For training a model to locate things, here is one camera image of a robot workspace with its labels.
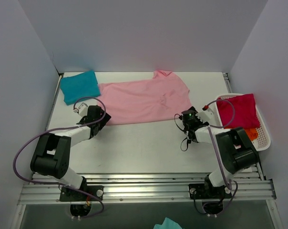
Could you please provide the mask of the crimson t shirt in basket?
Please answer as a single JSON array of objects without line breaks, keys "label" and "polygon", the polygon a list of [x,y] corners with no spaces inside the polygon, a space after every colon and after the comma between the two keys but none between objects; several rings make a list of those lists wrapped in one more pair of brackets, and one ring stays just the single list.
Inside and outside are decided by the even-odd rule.
[{"label": "crimson t shirt in basket", "polygon": [[234,106],[235,116],[233,121],[228,124],[233,115],[232,106],[228,102],[218,101],[216,105],[223,126],[226,126],[226,128],[242,127],[244,129],[260,127],[253,94],[244,94],[225,100]]}]

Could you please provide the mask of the mint green cloth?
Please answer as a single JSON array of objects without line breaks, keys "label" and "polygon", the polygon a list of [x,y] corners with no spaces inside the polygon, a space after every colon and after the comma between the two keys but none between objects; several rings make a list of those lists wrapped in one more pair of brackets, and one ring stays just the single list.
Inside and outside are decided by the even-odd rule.
[{"label": "mint green cloth", "polygon": [[165,218],[162,224],[155,224],[153,229],[182,229],[175,221]]}]

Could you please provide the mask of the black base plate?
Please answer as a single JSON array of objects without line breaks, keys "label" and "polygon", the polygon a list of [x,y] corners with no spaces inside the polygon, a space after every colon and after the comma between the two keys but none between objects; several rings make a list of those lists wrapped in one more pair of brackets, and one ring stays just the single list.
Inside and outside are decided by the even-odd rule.
[{"label": "black base plate", "polygon": [[60,202],[98,201],[103,199],[104,186],[88,186],[85,190],[61,187]]},{"label": "black base plate", "polygon": [[191,183],[188,185],[189,196],[192,199],[229,199],[231,192],[226,193],[225,186],[213,187],[206,183]]}]

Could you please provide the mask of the pink t shirt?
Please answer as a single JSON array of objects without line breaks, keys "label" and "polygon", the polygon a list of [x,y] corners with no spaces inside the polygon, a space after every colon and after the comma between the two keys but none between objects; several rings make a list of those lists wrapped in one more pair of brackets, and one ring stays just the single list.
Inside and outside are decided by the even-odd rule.
[{"label": "pink t shirt", "polygon": [[154,71],[152,79],[99,84],[108,125],[150,123],[173,119],[189,109],[189,88],[171,71]]}]

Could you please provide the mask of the white plastic basket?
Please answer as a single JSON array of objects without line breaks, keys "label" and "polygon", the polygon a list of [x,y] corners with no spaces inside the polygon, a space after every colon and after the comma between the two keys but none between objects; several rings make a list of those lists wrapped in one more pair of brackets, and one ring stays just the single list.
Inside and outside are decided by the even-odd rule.
[{"label": "white plastic basket", "polygon": [[[240,95],[244,95],[244,94],[223,94],[223,95],[218,96],[217,99],[226,102],[225,99],[232,98],[235,96],[240,96]],[[256,140],[252,141],[252,143],[253,143],[253,145],[257,151],[264,151],[270,147],[271,140],[270,140],[269,133],[267,131],[266,125],[264,123],[264,120],[260,114],[260,111],[259,111],[257,105],[256,105],[256,111],[257,111],[258,120],[260,122],[260,127],[256,128],[256,130],[258,132],[258,138]],[[217,113],[218,119],[220,121],[220,124],[223,126],[223,124],[220,120],[220,115],[218,113],[217,105],[216,105],[216,113]]]}]

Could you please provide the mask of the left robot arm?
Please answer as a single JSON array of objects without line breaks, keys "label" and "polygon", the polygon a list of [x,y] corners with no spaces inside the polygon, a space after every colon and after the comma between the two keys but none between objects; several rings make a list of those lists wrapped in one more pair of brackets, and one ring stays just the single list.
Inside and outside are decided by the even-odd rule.
[{"label": "left robot arm", "polygon": [[88,188],[86,179],[69,166],[71,148],[96,136],[111,120],[111,116],[98,105],[81,104],[79,114],[82,118],[75,128],[39,137],[30,164],[33,172],[70,186],[70,194],[76,200],[84,199]]}]

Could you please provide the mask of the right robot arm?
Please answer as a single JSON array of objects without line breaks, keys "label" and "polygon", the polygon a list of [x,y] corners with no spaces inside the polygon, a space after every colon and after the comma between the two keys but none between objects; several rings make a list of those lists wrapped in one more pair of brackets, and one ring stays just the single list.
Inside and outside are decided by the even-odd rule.
[{"label": "right robot arm", "polygon": [[259,162],[259,155],[245,130],[241,127],[223,129],[211,126],[209,120],[213,116],[210,108],[198,112],[194,107],[183,111],[178,117],[184,128],[185,141],[189,145],[207,143],[213,146],[218,168],[207,175],[203,185],[204,193],[214,197],[221,186],[230,188],[233,175]]}]

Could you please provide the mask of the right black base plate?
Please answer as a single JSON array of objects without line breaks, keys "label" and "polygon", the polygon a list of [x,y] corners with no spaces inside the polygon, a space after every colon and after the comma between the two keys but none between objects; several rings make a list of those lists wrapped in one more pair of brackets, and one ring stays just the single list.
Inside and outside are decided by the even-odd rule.
[{"label": "right black base plate", "polygon": [[189,196],[192,199],[229,199],[231,192],[226,193],[225,186],[213,187],[206,183],[191,183],[188,185]]}]

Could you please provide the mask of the folded teal t shirt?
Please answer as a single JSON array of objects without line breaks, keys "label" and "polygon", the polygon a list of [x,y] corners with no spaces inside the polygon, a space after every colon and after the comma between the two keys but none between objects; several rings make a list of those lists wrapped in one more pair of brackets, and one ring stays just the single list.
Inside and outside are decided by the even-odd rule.
[{"label": "folded teal t shirt", "polygon": [[80,98],[98,97],[101,95],[94,71],[64,77],[60,82],[66,105],[72,105]]}]

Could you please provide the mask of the orange t shirt in basket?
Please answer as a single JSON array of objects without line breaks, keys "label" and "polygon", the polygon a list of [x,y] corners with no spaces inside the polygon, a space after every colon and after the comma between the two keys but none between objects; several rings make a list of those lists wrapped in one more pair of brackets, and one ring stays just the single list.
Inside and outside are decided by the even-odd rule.
[{"label": "orange t shirt in basket", "polygon": [[258,138],[258,132],[255,128],[245,129],[245,132],[251,141]]}]

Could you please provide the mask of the aluminium rail frame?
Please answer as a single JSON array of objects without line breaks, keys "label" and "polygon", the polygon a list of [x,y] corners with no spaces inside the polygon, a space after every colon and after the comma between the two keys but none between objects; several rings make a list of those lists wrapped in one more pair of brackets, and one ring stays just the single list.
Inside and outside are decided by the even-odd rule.
[{"label": "aluminium rail frame", "polygon": [[[167,174],[84,174],[89,185],[102,185],[103,203],[153,203],[188,202],[189,184],[201,184],[205,173]],[[20,205],[59,204],[60,190],[50,184],[51,179],[38,174],[33,180],[44,181],[45,185],[23,186],[18,203]],[[263,180],[257,172],[239,173],[234,180],[238,183],[236,200],[275,199],[272,181]]]}]

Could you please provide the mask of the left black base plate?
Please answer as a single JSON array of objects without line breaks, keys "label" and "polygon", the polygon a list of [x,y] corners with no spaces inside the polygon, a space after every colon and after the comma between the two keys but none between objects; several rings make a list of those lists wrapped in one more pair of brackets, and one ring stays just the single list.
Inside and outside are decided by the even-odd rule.
[{"label": "left black base plate", "polygon": [[88,186],[85,190],[61,187],[60,202],[98,201],[103,199],[104,186]]}]

